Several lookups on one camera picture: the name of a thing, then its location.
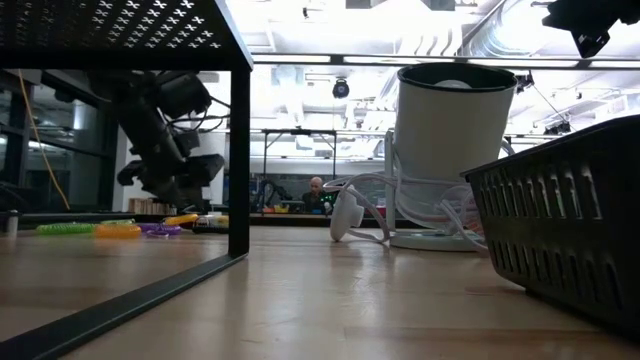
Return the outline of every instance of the orange plastic piece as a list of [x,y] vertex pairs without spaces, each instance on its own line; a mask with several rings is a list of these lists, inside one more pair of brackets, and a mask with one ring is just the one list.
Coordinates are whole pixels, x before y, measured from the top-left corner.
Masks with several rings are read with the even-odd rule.
[[102,224],[96,226],[94,235],[100,238],[130,239],[140,236],[139,226],[128,224]]
[[187,214],[166,218],[164,220],[164,223],[167,225],[180,225],[184,223],[194,222],[196,221],[196,219],[198,219],[198,214]]

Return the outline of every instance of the black lid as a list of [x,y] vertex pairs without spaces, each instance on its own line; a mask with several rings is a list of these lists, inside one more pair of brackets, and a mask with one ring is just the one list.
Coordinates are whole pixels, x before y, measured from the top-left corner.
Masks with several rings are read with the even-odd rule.
[[[404,67],[398,71],[400,81],[413,86],[438,91],[460,93],[496,92],[517,85],[510,71],[465,63],[428,63]],[[462,81],[468,88],[436,86],[445,80]]]

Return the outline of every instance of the yellow cable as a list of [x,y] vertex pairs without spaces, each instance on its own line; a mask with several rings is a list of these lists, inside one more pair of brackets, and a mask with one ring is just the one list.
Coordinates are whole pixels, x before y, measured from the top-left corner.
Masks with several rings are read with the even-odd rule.
[[71,210],[71,207],[69,206],[69,202],[67,201],[67,197],[64,195],[62,188],[60,188],[60,185],[58,184],[58,180],[56,180],[56,176],[53,174],[53,170],[51,170],[49,159],[47,159],[47,154],[45,154],[44,148],[42,147],[42,143],[40,142],[40,135],[38,134],[38,128],[36,127],[36,122],[33,120],[33,114],[31,113],[31,104],[29,103],[29,96],[27,96],[27,88],[24,86],[24,79],[22,78],[21,69],[18,69],[18,76],[20,77],[20,87],[22,88],[22,96],[24,97],[24,103],[27,107],[27,114],[29,114],[29,120],[31,121],[31,126],[33,127],[33,133],[36,135],[36,140],[38,140],[38,146],[40,147],[40,153],[42,154],[42,159],[44,159],[44,163],[45,165],[47,165],[47,169],[49,170],[49,176],[51,177],[51,181],[53,181],[53,185],[55,185],[56,189],[58,189],[58,193],[62,197],[62,201],[64,201],[64,206],[67,208],[67,210]]

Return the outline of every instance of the security camera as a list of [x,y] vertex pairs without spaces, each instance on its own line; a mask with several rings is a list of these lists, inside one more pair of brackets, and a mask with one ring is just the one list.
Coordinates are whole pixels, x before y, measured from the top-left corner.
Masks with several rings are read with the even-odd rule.
[[570,31],[580,56],[598,54],[610,40],[609,29],[618,21],[632,25],[640,20],[640,3],[634,0],[556,0],[548,5],[548,27]]
[[349,84],[347,84],[347,79],[336,80],[335,85],[333,85],[333,97],[336,99],[344,99],[347,96],[349,96]]

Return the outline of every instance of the green plastic piece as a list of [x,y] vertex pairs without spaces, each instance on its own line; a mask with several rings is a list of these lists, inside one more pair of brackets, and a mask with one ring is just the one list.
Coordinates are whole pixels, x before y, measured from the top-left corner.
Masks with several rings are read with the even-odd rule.
[[49,224],[38,226],[36,232],[40,235],[87,234],[92,233],[95,227],[94,224]]

